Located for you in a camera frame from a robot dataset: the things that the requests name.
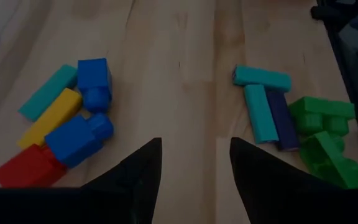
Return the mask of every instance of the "red block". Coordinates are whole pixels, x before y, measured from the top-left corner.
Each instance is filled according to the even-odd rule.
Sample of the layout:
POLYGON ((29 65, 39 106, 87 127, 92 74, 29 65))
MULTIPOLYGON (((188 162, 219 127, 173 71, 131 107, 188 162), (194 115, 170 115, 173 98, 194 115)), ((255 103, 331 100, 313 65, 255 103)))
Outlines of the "red block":
POLYGON ((33 144, 0 167, 2 187, 49 187, 63 177, 67 168, 48 146, 33 144))

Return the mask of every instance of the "teal block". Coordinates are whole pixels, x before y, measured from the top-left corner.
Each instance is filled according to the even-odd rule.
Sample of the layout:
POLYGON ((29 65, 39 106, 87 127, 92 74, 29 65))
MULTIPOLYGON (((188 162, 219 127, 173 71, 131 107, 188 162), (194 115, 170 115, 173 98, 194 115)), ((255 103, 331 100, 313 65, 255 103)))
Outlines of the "teal block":
POLYGON ((281 72, 271 72, 260 68, 237 65, 233 73, 235 85, 260 84, 268 89, 288 92, 291 90, 291 78, 281 72))
POLYGON ((36 121, 65 88, 74 88, 76 83, 77 69, 63 65, 20 107, 18 112, 27 119, 36 121))
POLYGON ((247 85, 244 93, 248 112, 254 130, 255 143, 278 141, 278 134, 270 112, 265 88, 263 85, 247 85))

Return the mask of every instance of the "green block stack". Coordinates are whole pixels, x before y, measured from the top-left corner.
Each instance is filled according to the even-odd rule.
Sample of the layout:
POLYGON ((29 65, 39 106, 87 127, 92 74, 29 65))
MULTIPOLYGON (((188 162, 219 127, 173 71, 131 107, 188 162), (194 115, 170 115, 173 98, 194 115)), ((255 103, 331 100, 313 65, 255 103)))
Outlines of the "green block stack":
POLYGON ((306 137, 300 156, 309 171, 345 189, 358 188, 358 163, 342 155, 347 122, 356 117, 354 105, 305 96, 289 109, 297 132, 306 137))

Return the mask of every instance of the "toy block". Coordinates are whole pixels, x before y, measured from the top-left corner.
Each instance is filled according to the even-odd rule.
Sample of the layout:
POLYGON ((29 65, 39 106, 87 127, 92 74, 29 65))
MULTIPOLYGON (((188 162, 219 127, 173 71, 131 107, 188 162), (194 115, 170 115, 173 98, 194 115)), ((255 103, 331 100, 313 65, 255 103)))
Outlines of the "toy block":
POLYGON ((47 146, 33 144, 0 167, 2 187, 49 187, 66 174, 67 168, 47 146))
POLYGON ((323 116, 316 113, 305 113, 295 117, 296 130, 300 134, 311 135, 323 130, 323 116))
POLYGON ((354 105, 341 101, 325 100, 304 96, 289 105, 292 116, 301 116, 305 113, 317 113, 325 116, 336 116, 350 120, 356 117, 354 105))
POLYGON ((325 131, 339 136, 345 136, 349 133, 347 120, 342 117, 327 116, 323 118, 323 127, 325 131))
POLYGON ((78 89, 88 111, 107 112, 112 89, 110 69, 105 58, 78 61, 78 89))
POLYGON ((98 152, 103 147, 102 141, 113 132, 114 127, 105 114, 95 114, 88 120, 78 115, 46 135, 45 140, 55 157, 73 168, 98 152))
POLYGON ((283 92, 291 90, 291 78, 289 75, 244 65, 237 65, 234 69, 233 83, 235 85, 260 84, 268 90, 283 92))
POLYGON ((24 117, 36 121, 65 88, 74 88, 77 83, 77 69, 63 65, 41 86, 18 110, 24 117))
POLYGON ((335 138, 326 131, 308 137, 301 144, 300 156, 320 179, 345 189, 358 188, 358 163, 343 157, 342 143, 335 138))
POLYGON ((300 147, 298 135, 293 124, 284 93, 266 91, 267 101, 272 112, 278 134, 278 148, 281 151, 295 151, 300 147))
POLYGON ((81 108, 81 95, 71 89, 64 89, 42 116, 24 133, 17 144, 26 149, 32 144, 42 146, 44 137, 72 118, 81 108))
POLYGON ((278 141, 264 86, 247 85, 244 93, 256 144, 278 141))
POLYGON ((329 135, 331 139, 334 141, 339 152, 342 153, 343 151, 345 151, 345 141, 343 141, 343 139, 337 134, 329 133, 329 135))

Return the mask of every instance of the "wood grain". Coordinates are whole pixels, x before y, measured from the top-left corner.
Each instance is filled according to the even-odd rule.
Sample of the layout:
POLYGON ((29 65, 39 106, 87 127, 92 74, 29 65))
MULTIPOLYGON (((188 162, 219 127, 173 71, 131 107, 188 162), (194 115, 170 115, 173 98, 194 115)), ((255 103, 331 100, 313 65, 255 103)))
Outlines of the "wood grain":
MULTIPOLYGON (((154 223, 247 223, 232 178, 232 136, 253 142, 237 63, 287 72, 288 102, 348 101, 313 0, 22 0, 0 36, 0 165, 31 125, 16 111, 63 63, 106 57, 116 133, 56 186, 80 186, 154 137, 163 169, 154 223)), ((358 162, 351 123, 345 155, 358 162)), ((305 170, 297 153, 269 153, 305 170)))

